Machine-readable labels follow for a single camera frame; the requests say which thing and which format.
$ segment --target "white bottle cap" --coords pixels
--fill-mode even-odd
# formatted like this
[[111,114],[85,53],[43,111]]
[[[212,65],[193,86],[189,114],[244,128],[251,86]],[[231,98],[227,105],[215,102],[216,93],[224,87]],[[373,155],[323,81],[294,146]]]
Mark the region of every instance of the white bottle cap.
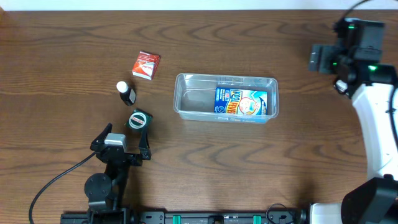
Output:
[[118,84],[116,84],[116,88],[119,90],[121,93],[125,93],[129,90],[129,86],[127,85],[126,82],[120,81]]

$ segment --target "robotic arm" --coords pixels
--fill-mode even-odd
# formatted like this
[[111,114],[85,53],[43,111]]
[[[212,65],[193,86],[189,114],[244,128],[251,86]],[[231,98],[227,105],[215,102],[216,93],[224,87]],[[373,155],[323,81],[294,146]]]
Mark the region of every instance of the robotic arm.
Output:
[[397,74],[392,65],[379,64],[384,24],[343,18],[335,31],[335,45],[313,46],[309,69],[337,74],[336,90],[352,99],[365,142],[368,181],[342,203],[312,205],[310,223],[398,223]]

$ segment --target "black bottle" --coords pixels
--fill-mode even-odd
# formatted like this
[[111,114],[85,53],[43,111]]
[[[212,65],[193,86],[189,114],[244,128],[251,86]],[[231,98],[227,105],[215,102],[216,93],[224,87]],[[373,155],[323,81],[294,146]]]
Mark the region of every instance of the black bottle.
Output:
[[136,101],[136,92],[134,92],[134,90],[132,90],[132,88],[129,87],[126,82],[118,82],[116,88],[120,92],[120,98],[126,105],[131,106],[134,104],[134,102]]

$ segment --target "wooden table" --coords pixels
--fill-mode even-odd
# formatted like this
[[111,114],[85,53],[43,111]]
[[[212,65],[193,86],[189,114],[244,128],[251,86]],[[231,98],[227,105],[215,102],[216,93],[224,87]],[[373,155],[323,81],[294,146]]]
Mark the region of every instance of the wooden table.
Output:
[[[6,12],[0,23],[0,222],[27,223],[29,205],[53,177],[88,156],[108,122],[133,108],[116,83],[133,82],[135,108],[154,115],[152,160],[132,167],[125,202],[176,210],[265,210],[339,202],[366,180],[364,144],[351,101],[332,75],[308,72],[312,44],[332,43],[341,11]],[[383,62],[397,66],[394,11],[354,16],[386,22]],[[140,50],[162,56],[155,79],[131,75]],[[274,77],[280,112],[266,125],[180,119],[175,77],[209,73]],[[96,158],[51,185],[36,223],[85,211]]]

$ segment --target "blue package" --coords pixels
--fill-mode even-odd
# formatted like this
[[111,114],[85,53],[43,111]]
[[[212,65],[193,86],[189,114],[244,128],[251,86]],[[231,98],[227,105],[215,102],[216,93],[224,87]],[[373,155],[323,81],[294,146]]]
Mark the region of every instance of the blue package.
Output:
[[217,87],[214,112],[265,115],[267,114],[267,92]]

